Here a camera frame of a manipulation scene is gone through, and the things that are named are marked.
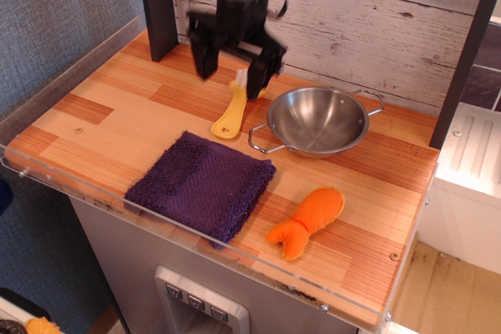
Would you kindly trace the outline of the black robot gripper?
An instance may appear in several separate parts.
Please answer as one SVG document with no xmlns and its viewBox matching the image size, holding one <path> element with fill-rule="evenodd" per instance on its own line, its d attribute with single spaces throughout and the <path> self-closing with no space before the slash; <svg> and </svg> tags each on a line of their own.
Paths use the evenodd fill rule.
<svg viewBox="0 0 501 334">
<path fill-rule="evenodd" d="M 217 0 L 216 13 L 192 11 L 189 39 L 196 71 L 204 80 L 218 69 L 221 50 L 251 61 L 247 70 L 247 98 L 257 99 L 282 68 L 286 48 L 265 30 L 269 0 Z"/>
</svg>

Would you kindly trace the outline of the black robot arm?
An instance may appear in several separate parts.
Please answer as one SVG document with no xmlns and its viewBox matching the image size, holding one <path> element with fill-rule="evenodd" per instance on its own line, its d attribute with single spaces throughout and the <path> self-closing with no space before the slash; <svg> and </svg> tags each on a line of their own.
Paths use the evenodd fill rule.
<svg viewBox="0 0 501 334">
<path fill-rule="evenodd" d="M 250 61 L 247 97 L 257 99 L 280 72 L 287 50 L 265 30 L 269 0 L 217 0 L 216 13 L 189 13 L 188 35 L 203 79 L 218 69 L 221 50 Z"/>
</svg>

